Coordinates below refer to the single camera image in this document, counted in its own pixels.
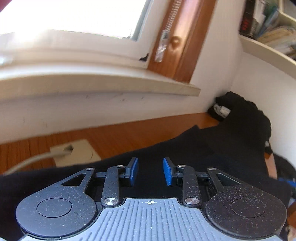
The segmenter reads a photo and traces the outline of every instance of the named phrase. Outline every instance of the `blue object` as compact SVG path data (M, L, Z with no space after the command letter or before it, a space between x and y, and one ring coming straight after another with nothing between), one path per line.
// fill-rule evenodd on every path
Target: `blue object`
M282 181L282 182L286 182L286 183L288 183L291 187L296 188L296 182L293 182L292 180L284 179L284 178L282 178L282 177L280 177L278 180L279 180L279 181Z
M170 166L165 158L163 159L163 172L165 174L165 180L167 182L167 185L172 185L172 173L170 171Z
M139 159L136 158L133 163L133 166L131 167L131 177L130 177L131 186L135 184L135 179L136 179L138 170L139 170Z

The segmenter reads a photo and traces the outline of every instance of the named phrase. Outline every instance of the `window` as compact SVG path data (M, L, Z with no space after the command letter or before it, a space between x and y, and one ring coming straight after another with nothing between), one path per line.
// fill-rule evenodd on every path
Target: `window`
M153 47L167 0L12 0L0 47L92 51L139 60Z
M195 69L216 3L216 0L4 1L10 3L5 8L0 3L0 10L3 9L0 65L8 63L9 57L16 63L121 64L147 68L186 83Z

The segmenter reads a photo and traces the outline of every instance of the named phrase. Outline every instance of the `crosshair marking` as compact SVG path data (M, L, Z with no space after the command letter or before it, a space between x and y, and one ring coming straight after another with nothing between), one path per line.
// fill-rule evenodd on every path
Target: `crosshair marking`
M150 200L150 201L148 201L148 202L146 202L146 203L148 203L149 205L153 205L153 204L155 204L155 203L157 203L157 202L154 202L153 200Z

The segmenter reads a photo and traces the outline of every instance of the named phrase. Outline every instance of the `gray ribbed plate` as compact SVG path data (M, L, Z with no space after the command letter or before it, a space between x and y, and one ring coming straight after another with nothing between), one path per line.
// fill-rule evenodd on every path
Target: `gray ribbed plate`
M22 241L37 241L24 236ZM200 240L234 241L208 224L201 211L171 199L126 199L119 207L105 208L83 232L63 241ZM280 241L272 236L265 241Z

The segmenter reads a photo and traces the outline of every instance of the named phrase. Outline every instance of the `book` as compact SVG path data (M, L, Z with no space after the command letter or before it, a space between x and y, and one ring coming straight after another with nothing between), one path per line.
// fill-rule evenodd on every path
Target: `book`
M266 18L264 14L265 8L266 8L265 0L256 0L255 9L253 13L252 27L250 31L251 37L254 37L254 35L256 35L260 31L265 21L265 18Z
M255 36L255 39L259 38L261 35L269 31L273 27L273 24L276 22L278 15L279 15L278 7L276 5L272 6L270 15L266 16L266 20L262 25L258 34Z
M239 29L239 33L246 37L251 37L250 32L252 29L255 4L256 4L256 0L246 0L244 14L243 14L241 26Z
M288 55L288 57L290 57L291 59L296 61L296 46L293 46L293 48L294 48L294 51L290 54L287 54L287 55Z
M294 52L296 45L296 29L292 26L281 26L264 33L257 41L283 54L290 54Z
M259 21L257 26L256 26L256 30L254 33L254 39L258 38L258 34L265 22L265 20L272 14L273 12L273 7L276 6L276 8L278 8L278 0L264 0L265 1L265 5L264 5L264 11L262 13L262 17L264 18L263 21ZM277 18L276 21L269 25L267 27L266 31L269 31L270 29L275 28L278 25L279 19Z

